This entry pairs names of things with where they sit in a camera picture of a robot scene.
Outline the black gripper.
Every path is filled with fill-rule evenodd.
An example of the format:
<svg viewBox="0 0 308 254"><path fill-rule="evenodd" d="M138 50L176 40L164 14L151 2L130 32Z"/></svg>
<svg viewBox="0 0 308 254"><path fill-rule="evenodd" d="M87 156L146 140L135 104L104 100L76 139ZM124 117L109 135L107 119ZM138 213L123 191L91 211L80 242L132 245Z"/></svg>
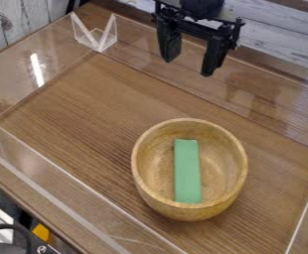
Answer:
<svg viewBox="0 0 308 254"><path fill-rule="evenodd" d="M237 47L239 30L245 25L242 17L225 7L226 0L154 0L154 2L156 38L163 61L171 62L180 53L180 32L203 40L210 37L201 75L213 75L215 69L222 66L229 43L231 50Z"/></svg>

